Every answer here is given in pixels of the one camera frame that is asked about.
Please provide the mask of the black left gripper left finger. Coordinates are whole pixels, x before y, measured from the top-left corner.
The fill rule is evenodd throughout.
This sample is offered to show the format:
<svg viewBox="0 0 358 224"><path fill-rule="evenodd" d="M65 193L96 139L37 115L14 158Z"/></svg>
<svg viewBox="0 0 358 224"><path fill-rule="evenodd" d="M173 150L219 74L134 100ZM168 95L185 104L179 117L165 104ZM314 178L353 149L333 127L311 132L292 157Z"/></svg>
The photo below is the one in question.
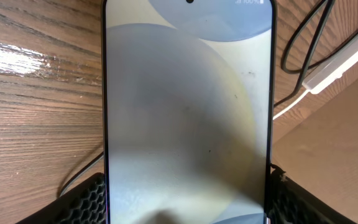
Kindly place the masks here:
<svg viewBox="0 0 358 224"><path fill-rule="evenodd" d="M18 224L105 224L104 174L96 173Z"/></svg>

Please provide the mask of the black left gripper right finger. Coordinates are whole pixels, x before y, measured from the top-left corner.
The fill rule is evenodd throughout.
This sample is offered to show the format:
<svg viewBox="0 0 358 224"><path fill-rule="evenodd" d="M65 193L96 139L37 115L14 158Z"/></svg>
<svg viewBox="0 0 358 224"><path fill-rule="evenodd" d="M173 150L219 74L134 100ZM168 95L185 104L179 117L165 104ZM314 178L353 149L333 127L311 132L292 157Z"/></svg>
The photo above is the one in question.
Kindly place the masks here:
<svg viewBox="0 0 358 224"><path fill-rule="evenodd" d="M356 224L286 176L272 164L267 217L272 224Z"/></svg>

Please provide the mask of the Samsung Galaxy smartphone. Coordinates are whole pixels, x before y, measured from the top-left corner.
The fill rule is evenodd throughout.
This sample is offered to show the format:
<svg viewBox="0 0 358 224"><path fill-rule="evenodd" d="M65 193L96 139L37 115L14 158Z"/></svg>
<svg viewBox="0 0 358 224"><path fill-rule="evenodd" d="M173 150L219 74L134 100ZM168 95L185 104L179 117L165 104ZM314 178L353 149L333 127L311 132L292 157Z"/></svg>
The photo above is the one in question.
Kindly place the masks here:
<svg viewBox="0 0 358 224"><path fill-rule="evenodd" d="M275 1L101 9L108 223L265 223Z"/></svg>

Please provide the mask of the white power strip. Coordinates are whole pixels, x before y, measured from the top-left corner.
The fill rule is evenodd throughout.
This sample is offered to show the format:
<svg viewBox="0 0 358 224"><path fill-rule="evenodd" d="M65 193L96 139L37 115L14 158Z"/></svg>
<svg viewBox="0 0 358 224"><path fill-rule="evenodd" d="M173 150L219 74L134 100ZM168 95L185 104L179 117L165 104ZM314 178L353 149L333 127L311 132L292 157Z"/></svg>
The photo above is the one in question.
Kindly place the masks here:
<svg viewBox="0 0 358 224"><path fill-rule="evenodd" d="M335 56L318 65L303 80L302 85L308 93L317 95L333 81L358 62L358 36L350 41Z"/></svg>

